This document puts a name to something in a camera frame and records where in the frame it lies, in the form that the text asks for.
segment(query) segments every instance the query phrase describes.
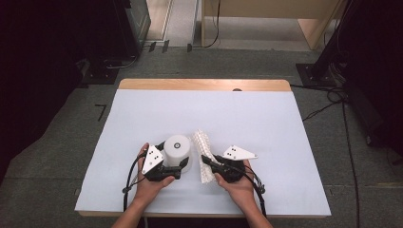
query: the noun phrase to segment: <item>cable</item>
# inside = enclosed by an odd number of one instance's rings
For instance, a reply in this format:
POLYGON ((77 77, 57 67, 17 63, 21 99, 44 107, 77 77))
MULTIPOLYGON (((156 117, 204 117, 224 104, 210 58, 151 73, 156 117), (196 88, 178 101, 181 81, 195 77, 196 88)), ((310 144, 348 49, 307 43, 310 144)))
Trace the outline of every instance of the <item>cable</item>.
POLYGON ((131 164, 130 171, 129 171, 128 177, 127 177, 126 187, 122 190, 122 192, 125 194, 125 196, 124 196, 124 211, 127 208, 127 197, 128 197, 128 192, 131 190, 131 187, 134 184, 139 183, 140 181, 144 180, 144 179, 141 179, 141 180, 139 180, 137 182, 134 182, 133 184, 130 185, 131 173, 133 173, 134 166, 136 166, 136 163, 139 161, 140 158, 145 157, 146 153, 147 152, 144 151, 143 154, 141 154, 138 157, 136 157, 136 160, 134 160, 134 162, 131 164))
POLYGON ((214 27, 217 28, 217 34, 216 34, 216 38, 214 39, 213 43, 211 43, 209 46, 198 46, 198 47, 192 47, 192 48, 210 48, 212 47, 214 44, 216 44, 217 39, 219 39, 219 35, 220 35, 220 8, 221 8, 221 0, 219 0, 219 7, 217 9, 217 25, 214 22, 214 17, 213 17, 213 24, 214 27))
POLYGON ((352 165, 352 171, 353 171, 353 177, 354 177, 354 186, 355 186, 355 216, 356 216, 356 228, 359 228, 360 226, 360 221, 359 221, 359 194, 358 194, 358 181, 356 179, 356 173, 355 173, 355 165, 354 165, 354 160, 353 160, 353 153, 352 153, 352 147, 350 144, 350 134, 349 134, 349 127, 347 125, 347 117, 346 117, 346 110, 344 107, 344 102, 342 104, 343 108, 343 120, 344 120, 344 127, 346 128, 346 137, 347 137, 347 145, 349 148, 349 155, 350 155, 350 163, 352 165))
POLYGON ((255 182, 244 171, 238 169, 237 167, 234 167, 234 166, 231 166, 231 165, 228 165, 228 164, 225 164, 225 163, 223 164, 223 166, 239 172, 240 174, 242 174, 245 178, 247 178, 252 183, 253 188, 255 189, 255 191, 256 191, 256 193, 258 195, 258 198, 259 198, 261 213, 266 217, 266 207, 264 205, 264 198, 261 195, 262 193, 260 192, 260 189, 255 184, 255 182))
POLYGON ((219 34, 220 34, 220 6, 221 6, 221 0, 219 0, 219 8, 217 9, 217 34, 216 34, 216 38, 214 39, 213 43, 211 43, 209 46, 206 46, 204 48, 210 48, 212 47, 217 39, 219 38, 219 34))
POLYGON ((331 102, 330 104, 327 104, 326 106, 322 107, 319 110, 316 110, 314 112, 311 112, 307 117, 305 117, 304 119, 302 119, 302 121, 306 121, 309 120, 313 117, 315 117, 318 113, 324 111, 325 109, 336 105, 336 104, 340 104, 340 103, 347 103, 347 98, 343 95, 341 95, 340 93, 344 93, 344 90, 342 87, 333 87, 333 88, 323 88, 323 87, 306 87, 303 85, 290 85, 291 87, 299 87, 299 88, 306 88, 306 89, 312 89, 312 90, 318 90, 318 91, 326 91, 327 92, 327 99, 329 100, 329 102, 331 102), (338 100, 333 100, 331 97, 331 94, 336 94, 338 97, 338 100))
POLYGON ((350 163, 351 163, 351 166, 352 166, 352 172, 353 172, 353 178, 354 178, 354 185, 355 185, 355 205, 356 205, 356 207, 355 207, 355 209, 356 209, 356 211, 355 211, 355 216, 356 216, 356 228, 359 228, 359 227, 360 227, 360 218, 359 218, 360 206, 359 206, 358 181, 357 181, 357 178, 356 178, 355 164, 354 164, 353 153, 352 153, 352 147, 351 147, 351 142, 350 142, 350 133, 349 133, 349 127, 348 127, 348 124, 347 124, 347 117, 346 117, 346 110, 345 110, 345 104, 347 104, 348 101, 347 101, 347 97, 344 97, 344 96, 342 96, 342 95, 340 94, 340 92, 344 92, 344 90, 343 90, 342 88, 340 88, 340 87, 334 87, 334 88, 328 89, 328 88, 320 88, 320 87, 305 87, 305 86, 302 86, 302 85, 290 85, 290 86, 293 86, 293 87, 300 87, 300 88, 306 88, 306 89, 313 89, 313 90, 320 90, 320 91, 326 91, 326 90, 328 91, 327 98, 328 98, 328 100, 331 102, 331 104, 328 104, 328 105, 326 105, 325 107, 321 108, 320 110, 315 111, 316 114, 319 113, 319 112, 321 112, 321 111, 323 111, 324 109, 326 109, 327 107, 329 107, 329 106, 331 106, 331 105, 335 105, 335 104, 339 104, 339 103, 342 104, 343 121, 344 121, 344 127, 345 127, 345 129, 346 129, 347 146, 348 146, 348 150, 349 150, 350 163), (333 99, 330 98, 330 93, 332 93, 332 92, 334 92, 334 93, 339 97, 339 100, 335 101, 335 100, 333 100, 333 99))

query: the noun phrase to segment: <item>white object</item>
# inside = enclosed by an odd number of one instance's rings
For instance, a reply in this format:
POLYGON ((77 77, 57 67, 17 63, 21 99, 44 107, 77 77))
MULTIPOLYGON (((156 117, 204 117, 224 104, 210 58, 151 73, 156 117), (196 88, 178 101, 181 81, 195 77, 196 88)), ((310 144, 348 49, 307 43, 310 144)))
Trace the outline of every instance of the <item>white object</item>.
POLYGON ((187 172, 192 166, 192 156, 190 153, 190 141, 183 135, 174 135, 169 137, 163 145, 165 158, 168 166, 179 166, 181 161, 189 158, 187 166, 184 167, 182 173, 187 172))
POLYGON ((215 181, 216 177, 214 177, 210 165, 202 162, 202 155, 208 157, 213 162, 217 162, 217 160, 214 158, 213 154, 210 151, 210 142, 208 140, 208 136, 201 130, 197 130, 193 135, 193 143, 195 144, 199 153, 199 165, 201 167, 201 182, 209 183, 211 181, 215 181))
MULTIPOLYGON (((268 215, 331 215, 292 91, 118 89, 75 210, 81 215, 122 212, 122 189, 144 143, 163 142, 171 132, 191 135, 196 129, 208 132, 213 154, 234 142, 247 144, 248 150, 258 154, 259 159, 250 163, 266 186, 263 197, 268 215)), ((135 188, 129 192, 129 203, 135 192, 135 188)), ((148 217, 160 213, 242 215, 226 191, 201 183, 197 168, 164 188, 145 210, 148 217)))
POLYGON ((161 154, 160 150, 157 149, 155 145, 149 145, 147 156, 144 160, 142 173, 148 173, 152 168, 161 162, 163 162, 163 154, 161 154))
POLYGON ((227 150, 225 150, 222 157, 232 161, 242 161, 257 159, 258 155, 242 149, 238 146, 231 145, 227 150))

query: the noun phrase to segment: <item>white tabletop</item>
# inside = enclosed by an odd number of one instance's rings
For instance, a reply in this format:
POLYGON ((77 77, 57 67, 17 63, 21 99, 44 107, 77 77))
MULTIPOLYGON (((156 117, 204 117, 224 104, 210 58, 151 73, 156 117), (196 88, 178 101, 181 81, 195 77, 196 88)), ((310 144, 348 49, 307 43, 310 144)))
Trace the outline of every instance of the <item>white tabletop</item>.
MULTIPOLYGON (((269 217, 331 215, 291 91, 118 89, 75 210, 118 215, 129 168, 143 144, 158 144, 176 134, 191 137, 198 129, 208 135, 213 154, 222 155, 234 144, 259 156, 250 162, 265 184, 269 217)), ((241 216, 227 192, 214 182, 201 183, 194 147, 192 154, 191 169, 164 188, 145 215, 241 216)))

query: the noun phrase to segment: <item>paper towel roll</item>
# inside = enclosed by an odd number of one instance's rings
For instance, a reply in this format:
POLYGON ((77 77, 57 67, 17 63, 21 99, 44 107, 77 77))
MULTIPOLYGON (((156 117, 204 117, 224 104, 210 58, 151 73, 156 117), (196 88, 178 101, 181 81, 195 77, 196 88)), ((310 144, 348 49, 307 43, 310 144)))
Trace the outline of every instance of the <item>paper towel roll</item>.
POLYGON ((165 158, 168 166, 179 166, 180 162, 189 157, 187 166, 184 167, 182 173, 187 172, 192 165, 192 156, 190 154, 190 141, 183 135, 174 135, 165 141, 163 145, 165 150, 165 158))

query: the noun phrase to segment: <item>person's right hand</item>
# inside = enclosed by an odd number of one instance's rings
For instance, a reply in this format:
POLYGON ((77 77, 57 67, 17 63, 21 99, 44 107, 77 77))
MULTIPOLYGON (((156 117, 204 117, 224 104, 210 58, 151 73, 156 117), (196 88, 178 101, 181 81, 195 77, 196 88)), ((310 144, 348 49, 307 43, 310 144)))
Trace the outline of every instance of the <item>person's right hand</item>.
MULTIPOLYGON (((243 161, 243 164, 252 168, 248 160, 243 161)), ((253 180, 254 176, 251 172, 248 172, 248 168, 246 168, 246 172, 249 178, 253 180)), ((231 199, 241 210, 250 203, 256 204, 253 185, 247 178, 242 177, 237 182, 228 183, 220 174, 216 173, 214 175, 219 186, 229 193, 231 199)))
MULTIPOLYGON (((243 164, 252 168, 249 161, 243 161, 243 164)), ((253 180, 254 175, 251 173, 252 171, 247 169, 246 175, 253 180)), ((246 216, 251 228, 273 228, 266 216, 260 212, 255 202, 254 188, 251 181, 242 177, 238 182, 229 183, 220 174, 216 173, 214 175, 219 186, 228 191, 231 199, 246 216)))

